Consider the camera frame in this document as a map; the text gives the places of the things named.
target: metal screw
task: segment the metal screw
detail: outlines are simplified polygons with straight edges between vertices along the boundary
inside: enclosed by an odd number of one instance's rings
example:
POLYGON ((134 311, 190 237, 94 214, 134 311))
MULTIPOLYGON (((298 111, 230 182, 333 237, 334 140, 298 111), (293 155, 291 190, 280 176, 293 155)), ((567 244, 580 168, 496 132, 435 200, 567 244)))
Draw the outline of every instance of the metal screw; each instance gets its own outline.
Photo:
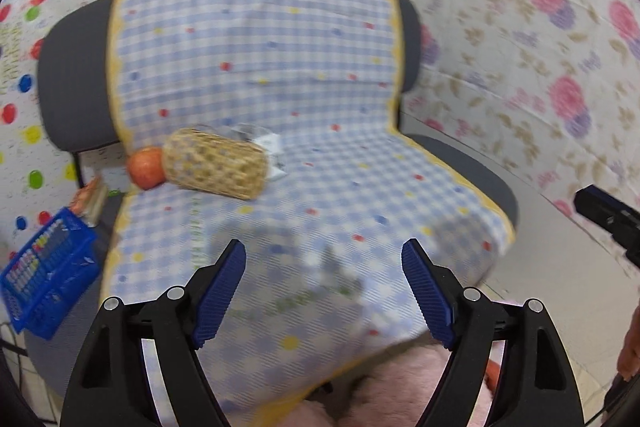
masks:
POLYGON ((540 313, 543 309, 545 309, 545 307, 539 300, 531 299, 529 301, 529 309, 533 312, 540 313))
POLYGON ((118 307, 120 301, 118 301, 115 297, 109 297, 105 302, 102 303, 102 306, 105 310, 111 311, 118 307))
POLYGON ((465 299, 473 302, 479 301, 482 296, 480 291, 476 288, 466 288, 462 295, 465 296, 465 299))
POLYGON ((170 288, 166 293, 166 296, 169 297, 172 301, 177 301, 184 295, 184 288, 182 286, 174 286, 170 288))

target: blue checkered cloth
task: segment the blue checkered cloth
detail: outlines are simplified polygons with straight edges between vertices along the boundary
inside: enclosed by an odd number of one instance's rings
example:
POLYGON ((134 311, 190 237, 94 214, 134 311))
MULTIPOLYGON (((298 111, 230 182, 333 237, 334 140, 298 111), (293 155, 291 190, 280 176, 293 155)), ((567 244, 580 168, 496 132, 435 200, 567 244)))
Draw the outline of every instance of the blue checkered cloth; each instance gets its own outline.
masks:
MULTIPOLYGON (((475 187, 388 131, 396 15, 390 0, 121 0, 113 15, 130 150, 195 124, 256 123, 284 141, 288 175, 255 201, 170 184, 128 196, 105 283, 127 303, 155 299, 244 243, 244 277, 198 352, 234 425, 426 330, 402 273, 407 239, 464 284, 510 241, 475 187)), ((170 425, 152 344, 145 356, 170 425)))

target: blue crate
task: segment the blue crate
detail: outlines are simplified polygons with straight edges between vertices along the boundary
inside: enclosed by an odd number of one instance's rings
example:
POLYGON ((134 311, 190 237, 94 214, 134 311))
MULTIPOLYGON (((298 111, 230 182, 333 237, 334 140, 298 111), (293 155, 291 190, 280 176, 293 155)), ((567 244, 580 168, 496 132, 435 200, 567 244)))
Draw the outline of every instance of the blue crate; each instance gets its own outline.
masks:
POLYGON ((0 292, 18 333, 45 340, 100 273, 94 230, 63 208, 15 255, 0 275, 0 292))

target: woven basket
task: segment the woven basket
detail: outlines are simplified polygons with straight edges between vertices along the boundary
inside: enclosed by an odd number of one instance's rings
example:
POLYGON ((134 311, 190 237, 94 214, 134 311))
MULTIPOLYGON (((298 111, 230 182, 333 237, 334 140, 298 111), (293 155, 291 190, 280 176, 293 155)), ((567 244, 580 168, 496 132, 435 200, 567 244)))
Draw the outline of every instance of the woven basket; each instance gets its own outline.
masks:
POLYGON ((196 129, 178 129, 162 147, 167 180, 241 200, 264 188, 268 160, 261 147, 196 129))

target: blue gripper pad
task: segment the blue gripper pad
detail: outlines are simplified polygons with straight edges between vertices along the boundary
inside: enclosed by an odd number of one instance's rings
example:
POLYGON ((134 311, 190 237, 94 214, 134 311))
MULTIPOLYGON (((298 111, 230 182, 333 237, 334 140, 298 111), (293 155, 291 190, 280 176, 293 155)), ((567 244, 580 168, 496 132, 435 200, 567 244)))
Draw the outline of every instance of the blue gripper pad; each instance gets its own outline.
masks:
POLYGON ((433 338, 440 341, 446 349, 451 350, 456 341, 456 334, 452 328, 454 312, 422 258, 424 250, 420 252, 417 248, 422 250, 415 239, 402 245, 402 271, 433 338))
POLYGON ((222 265, 198 305, 196 327, 191 334, 196 349, 200 349, 205 341, 218 333, 246 267, 246 251, 240 241, 235 241, 231 252, 227 253, 225 250, 222 255, 225 253, 226 259, 221 256, 218 262, 222 265))

